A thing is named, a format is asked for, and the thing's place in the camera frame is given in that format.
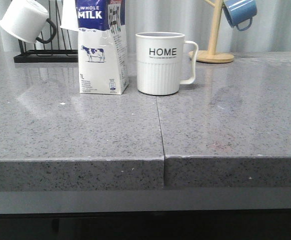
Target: milk carton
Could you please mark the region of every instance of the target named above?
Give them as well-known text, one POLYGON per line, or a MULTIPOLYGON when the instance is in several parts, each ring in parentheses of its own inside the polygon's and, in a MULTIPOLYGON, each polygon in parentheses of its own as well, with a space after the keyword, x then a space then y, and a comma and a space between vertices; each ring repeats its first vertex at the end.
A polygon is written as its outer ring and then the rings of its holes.
POLYGON ((125 0, 76 0, 80 93, 123 93, 127 74, 125 0))

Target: white mug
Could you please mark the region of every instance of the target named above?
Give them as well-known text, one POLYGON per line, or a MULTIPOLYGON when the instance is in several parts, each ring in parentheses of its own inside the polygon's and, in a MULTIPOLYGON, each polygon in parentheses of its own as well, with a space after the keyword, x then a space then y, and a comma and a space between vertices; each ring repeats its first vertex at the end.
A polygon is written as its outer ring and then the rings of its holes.
POLYGON ((180 84, 196 79, 199 47, 185 35, 176 32, 142 32, 136 34, 137 89, 149 95, 170 95, 180 84), (195 47, 191 61, 191 77, 181 80, 184 44, 195 47))
POLYGON ((79 31, 75 0, 63 0, 62 20, 60 28, 76 32, 79 31))
POLYGON ((57 32, 47 9, 35 0, 13 0, 0 20, 0 26, 17 39, 31 44, 36 41, 47 44, 57 32), (51 25, 53 32, 48 40, 43 40, 38 36, 46 22, 51 25))

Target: mug stand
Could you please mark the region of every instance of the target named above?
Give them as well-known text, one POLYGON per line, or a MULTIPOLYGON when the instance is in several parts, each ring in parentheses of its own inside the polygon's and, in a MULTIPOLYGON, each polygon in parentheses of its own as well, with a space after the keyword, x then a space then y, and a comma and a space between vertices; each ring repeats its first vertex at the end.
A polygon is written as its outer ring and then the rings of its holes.
MULTIPOLYGON (((43 45, 43 49, 37 49, 35 44, 26 43, 18 39, 20 54, 14 56, 13 61, 15 63, 77 63, 78 48, 74 45, 69 30, 61 28, 61 11, 64 1, 42 0, 41 3, 48 6, 47 10, 51 20, 57 26, 57 37, 48 43, 47 47, 43 45)), ((48 34, 44 37, 49 38, 51 36, 52 31, 48 31, 48 34)))
POLYGON ((211 25, 211 33, 209 39, 209 45, 207 50, 201 50, 197 54, 196 60, 203 63, 212 63, 212 64, 225 64, 231 63, 235 59, 235 57, 230 53, 225 52, 216 52, 218 34, 220 28, 221 21, 221 13, 222 7, 224 4, 224 0, 215 0, 215 3, 210 0, 204 0, 208 4, 214 7, 212 25, 211 25))

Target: hanging mug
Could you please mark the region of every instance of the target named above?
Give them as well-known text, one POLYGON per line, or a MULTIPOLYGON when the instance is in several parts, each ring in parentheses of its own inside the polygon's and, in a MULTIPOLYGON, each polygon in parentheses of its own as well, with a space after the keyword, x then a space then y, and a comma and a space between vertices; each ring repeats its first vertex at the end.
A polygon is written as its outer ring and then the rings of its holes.
POLYGON ((72 30, 75 32, 79 31, 75 0, 63 0, 62 19, 60 28, 72 30))
POLYGON ((227 0, 224 2, 223 11, 231 28, 245 31, 252 25, 252 18, 257 15, 255 0, 227 0), (239 28, 239 24, 249 20, 248 26, 239 28))
POLYGON ((35 0, 13 0, 0 20, 0 26, 15 38, 30 44, 36 41, 50 43, 57 33, 57 27, 49 19, 47 9, 35 0), (48 40, 43 40, 38 36, 46 22, 53 31, 48 40))

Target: granite countertop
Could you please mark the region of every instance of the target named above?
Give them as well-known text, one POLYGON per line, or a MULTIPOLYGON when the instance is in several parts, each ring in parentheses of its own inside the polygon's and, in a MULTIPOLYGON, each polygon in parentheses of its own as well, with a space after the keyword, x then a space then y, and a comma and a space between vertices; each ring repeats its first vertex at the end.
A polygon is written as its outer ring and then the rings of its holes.
POLYGON ((291 187, 291 52, 197 62, 170 96, 138 92, 134 54, 123 95, 15 55, 0 52, 0 191, 291 187))

